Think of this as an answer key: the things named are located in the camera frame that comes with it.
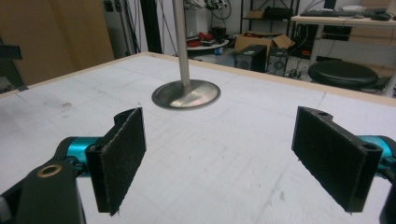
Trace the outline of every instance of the stool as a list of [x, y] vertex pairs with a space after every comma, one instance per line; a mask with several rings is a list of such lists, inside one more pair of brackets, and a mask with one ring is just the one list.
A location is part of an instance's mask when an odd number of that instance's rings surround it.
[[318, 83], [350, 90], [361, 90], [378, 81], [378, 75], [372, 69], [342, 61], [314, 63], [309, 67], [308, 75]]

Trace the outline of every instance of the computer mouse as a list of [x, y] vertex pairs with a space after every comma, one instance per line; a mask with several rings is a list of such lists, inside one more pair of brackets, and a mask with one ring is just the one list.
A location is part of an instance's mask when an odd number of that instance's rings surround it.
[[388, 21], [390, 18], [391, 16], [387, 13], [378, 13], [372, 16], [373, 21]]

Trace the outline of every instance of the black shelf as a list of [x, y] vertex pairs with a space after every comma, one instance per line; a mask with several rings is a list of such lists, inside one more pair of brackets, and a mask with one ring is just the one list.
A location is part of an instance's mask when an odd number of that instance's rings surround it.
[[[292, 23], [290, 18], [288, 18], [288, 19], [247, 18], [247, 17], [244, 17], [244, 15], [243, 15], [244, 3], [245, 3], [245, 0], [242, 0], [241, 1], [241, 20], [240, 20], [239, 33], [242, 34], [243, 21], [248, 21], [248, 29], [249, 30], [251, 30], [251, 22], [252, 21], [269, 21], [269, 22], [271, 22], [271, 24], [270, 24], [270, 32], [272, 32], [273, 21], [284, 21], [284, 22], [287, 23], [286, 35], [289, 35], [290, 25]], [[289, 8], [293, 8], [294, 15], [298, 14], [299, 6], [300, 6], [300, 0], [296, 0], [296, 1], [291, 0], [290, 1], [290, 7]], [[250, 10], [253, 10], [253, 0], [250, 0]], [[294, 35], [294, 25], [293, 25], [293, 29], [292, 29], [292, 32], [291, 32], [291, 36], [293, 36], [293, 35]]]

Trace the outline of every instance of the metal stand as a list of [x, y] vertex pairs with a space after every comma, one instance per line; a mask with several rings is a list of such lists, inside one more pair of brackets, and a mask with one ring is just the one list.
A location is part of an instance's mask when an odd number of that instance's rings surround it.
[[209, 105], [220, 96], [220, 88], [203, 80], [190, 80], [186, 28], [182, 0], [173, 0], [180, 81], [167, 83], [152, 93], [154, 104], [171, 109], [188, 109]]

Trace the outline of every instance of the desk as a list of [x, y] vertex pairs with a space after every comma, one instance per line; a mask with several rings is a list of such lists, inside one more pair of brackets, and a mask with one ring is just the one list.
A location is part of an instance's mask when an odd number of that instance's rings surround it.
[[354, 134], [396, 139], [387, 97], [190, 61], [191, 78], [221, 88], [208, 107], [151, 101], [178, 80], [177, 58], [142, 53], [0, 97], [0, 192], [46, 162], [67, 136], [103, 136], [113, 116], [143, 107], [148, 150], [121, 207], [97, 213], [89, 178], [78, 188], [88, 223], [377, 223], [390, 184], [375, 178], [364, 212], [347, 214], [291, 151], [298, 105], [324, 110]]
[[[318, 56], [318, 45], [319, 40], [323, 32], [323, 27], [325, 25], [339, 25], [339, 26], [353, 26], [353, 27], [370, 27], [370, 28], [386, 28], [386, 29], [396, 29], [396, 21], [373, 21], [370, 18], [363, 19], [352, 19], [352, 18], [335, 18], [335, 17], [302, 17], [295, 16], [291, 18], [292, 21], [297, 23], [305, 24], [316, 24], [318, 25], [317, 34], [315, 37], [314, 46], [312, 48], [311, 58], [309, 65], [312, 65], [317, 61]], [[396, 86], [396, 72], [390, 79], [387, 88], [384, 90], [384, 95], [392, 96], [393, 88]]]

